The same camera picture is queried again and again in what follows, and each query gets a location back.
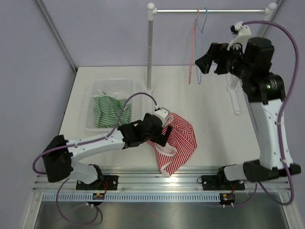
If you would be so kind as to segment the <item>blue wire hanger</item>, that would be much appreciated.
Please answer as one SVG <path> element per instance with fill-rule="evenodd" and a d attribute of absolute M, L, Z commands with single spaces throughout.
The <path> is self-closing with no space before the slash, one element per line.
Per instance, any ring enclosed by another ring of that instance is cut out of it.
<path fill-rule="evenodd" d="M 195 58 L 199 58 L 203 56 L 203 46 L 204 46 L 204 28 L 205 28 L 205 24 L 207 21 L 207 8 L 204 7 L 205 10 L 205 18 L 204 21 L 202 23 L 202 25 L 199 23 L 199 16 L 197 16 L 197 18 L 194 21 L 195 24 Z M 199 43 L 199 47 L 197 47 L 197 39 L 200 39 L 200 43 Z"/>

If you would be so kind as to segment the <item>red striped tank top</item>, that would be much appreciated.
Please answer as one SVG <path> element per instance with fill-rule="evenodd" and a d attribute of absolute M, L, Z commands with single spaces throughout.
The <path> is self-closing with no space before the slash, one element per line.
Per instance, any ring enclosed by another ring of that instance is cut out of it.
<path fill-rule="evenodd" d="M 148 141 L 155 152 L 157 166 L 164 177 L 170 177 L 192 156 L 197 148 L 195 133 L 191 123 L 176 113 L 170 113 L 163 134 L 171 127 L 172 131 L 165 146 Z"/>

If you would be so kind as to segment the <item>pink wire hanger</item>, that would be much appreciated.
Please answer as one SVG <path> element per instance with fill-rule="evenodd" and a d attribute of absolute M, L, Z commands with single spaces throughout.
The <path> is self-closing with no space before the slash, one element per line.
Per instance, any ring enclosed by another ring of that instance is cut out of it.
<path fill-rule="evenodd" d="M 194 52 L 195 52 L 195 37 L 196 37 L 196 26 L 199 16 L 199 8 L 196 10 L 196 18 L 194 20 L 192 26 L 192 39 L 191 39 L 191 53 L 190 53 L 190 62 L 189 62 L 189 77 L 188 77 L 188 84 L 191 84 L 192 80 L 192 69 L 193 69 L 193 62 L 194 62 Z"/>

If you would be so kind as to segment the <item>green striped tank top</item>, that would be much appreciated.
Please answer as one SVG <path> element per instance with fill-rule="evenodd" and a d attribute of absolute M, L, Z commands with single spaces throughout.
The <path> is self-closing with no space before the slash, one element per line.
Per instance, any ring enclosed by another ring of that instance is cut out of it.
<path fill-rule="evenodd" d="M 103 95 L 95 95 L 93 97 L 95 106 L 93 112 L 95 114 L 95 127 L 96 128 L 113 128 L 122 111 L 118 125 L 128 124 L 132 119 L 132 105 L 125 103 L 126 98 L 117 99 L 115 97 Z"/>

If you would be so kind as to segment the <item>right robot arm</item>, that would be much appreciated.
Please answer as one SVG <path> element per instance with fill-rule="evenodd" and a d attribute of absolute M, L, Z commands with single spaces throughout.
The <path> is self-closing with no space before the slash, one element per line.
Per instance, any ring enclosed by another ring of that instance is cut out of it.
<path fill-rule="evenodd" d="M 226 74 L 241 80 L 253 113 L 253 127 L 257 129 L 260 157 L 242 164 L 218 169 L 216 183 L 227 189 L 239 181 L 262 182 L 301 173 L 293 162 L 285 138 L 284 116 L 280 109 L 285 102 L 283 79 L 270 72 L 274 46 L 269 39 L 254 37 L 246 47 L 235 43 L 212 43 L 207 53 L 195 61 L 203 74 L 216 63 L 215 74 Z"/>

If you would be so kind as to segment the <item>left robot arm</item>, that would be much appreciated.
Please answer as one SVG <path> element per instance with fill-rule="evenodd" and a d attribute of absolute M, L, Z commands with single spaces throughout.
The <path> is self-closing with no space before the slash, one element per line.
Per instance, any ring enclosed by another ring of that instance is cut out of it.
<path fill-rule="evenodd" d="M 108 181 L 100 167 L 86 165 L 81 160 L 108 151 L 138 147 L 148 141 L 165 146 L 172 131 L 166 123 L 169 119 L 167 111 L 158 110 L 154 114 L 146 113 L 143 120 L 123 124 L 108 134 L 83 140 L 67 140 L 63 135 L 54 137 L 42 156 L 48 182 L 73 179 L 77 181 L 77 190 L 106 189 Z"/>

